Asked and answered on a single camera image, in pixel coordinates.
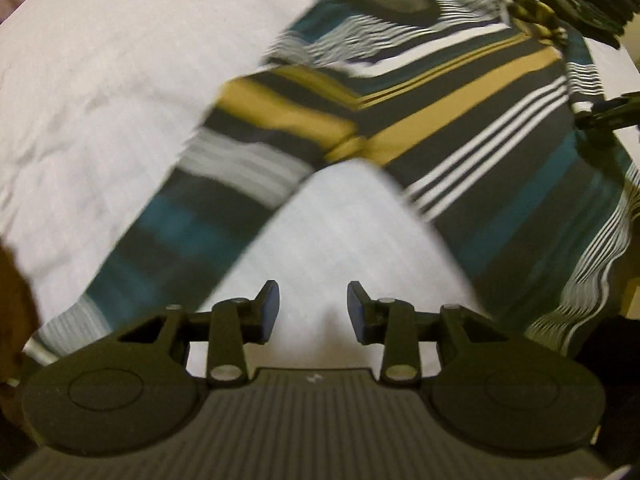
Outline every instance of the round joint cover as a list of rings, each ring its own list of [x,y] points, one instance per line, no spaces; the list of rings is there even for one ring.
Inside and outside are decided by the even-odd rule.
[[[169,436],[197,401],[193,378],[153,345],[101,342],[40,370],[22,405],[40,444],[99,456]]]
[[[508,456],[584,446],[604,410],[593,374],[532,342],[470,345],[429,387],[431,406],[450,430]]]

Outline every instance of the sweater sleeve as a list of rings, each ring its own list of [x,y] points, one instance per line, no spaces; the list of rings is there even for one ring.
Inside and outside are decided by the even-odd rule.
[[[593,104],[603,101],[600,75],[580,32],[537,0],[509,1],[508,11],[515,25],[541,43],[552,44],[562,51],[569,102],[574,113],[588,112]]]
[[[199,309],[303,181],[359,149],[349,98],[297,66],[227,82],[161,189],[40,341],[68,354],[168,304]]]

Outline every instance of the mattress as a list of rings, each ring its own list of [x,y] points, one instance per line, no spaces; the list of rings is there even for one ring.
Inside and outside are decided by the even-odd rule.
[[[0,234],[30,280],[42,322],[70,307],[161,185],[220,84],[250,72],[313,0],[28,0],[0,27]],[[622,48],[588,40],[607,98],[640,88]],[[635,128],[618,135],[636,163]],[[357,344],[346,285],[436,312],[482,312],[437,234],[376,168],[354,160],[315,174],[212,293],[280,283],[258,366],[380,366]],[[424,374],[437,371],[422,344]],[[194,346],[190,371],[204,373]]]

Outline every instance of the bed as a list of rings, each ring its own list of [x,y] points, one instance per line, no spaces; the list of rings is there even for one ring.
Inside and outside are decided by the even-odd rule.
[[[30,281],[42,323],[71,306],[178,159],[225,80],[313,0],[28,0],[0,27],[0,234]],[[588,40],[607,98],[640,89],[627,52]],[[618,135],[636,163],[635,128]],[[437,236],[395,185],[354,160],[313,176],[204,308],[280,283],[271,341],[251,368],[380,366],[361,347],[346,285],[435,312],[480,309]],[[423,373],[438,370],[421,344]],[[202,347],[189,370],[204,373]]]

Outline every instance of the striped sweater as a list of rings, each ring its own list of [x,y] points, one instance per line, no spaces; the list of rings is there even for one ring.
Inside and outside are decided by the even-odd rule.
[[[497,322],[573,354],[615,312],[607,276],[640,200],[625,151],[574,127],[602,99],[583,38],[534,0],[317,0],[223,86],[39,337],[64,354],[163,305],[198,309],[310,174],[359,156],[402,186]]]

